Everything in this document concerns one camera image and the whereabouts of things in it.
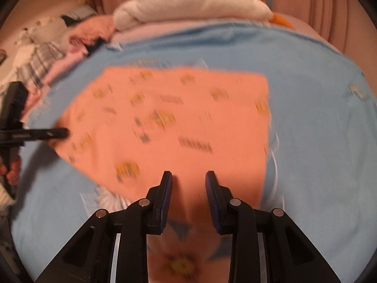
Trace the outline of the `person left hand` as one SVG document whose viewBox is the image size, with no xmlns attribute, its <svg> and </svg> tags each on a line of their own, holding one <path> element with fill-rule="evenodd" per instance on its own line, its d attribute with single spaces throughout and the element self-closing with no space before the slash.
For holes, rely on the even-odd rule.
<svg viewBox="0 0 377 283">
<path fill-rule="evenodd" d="M 6 178 L 9 185 L 16 185 L 19 182 L 21 163 L 21 157 L 17 155 L 15 160 L 10 164 L 10 170 L 4 164 L 0 165 L 0 174 Z"/>
</svg>

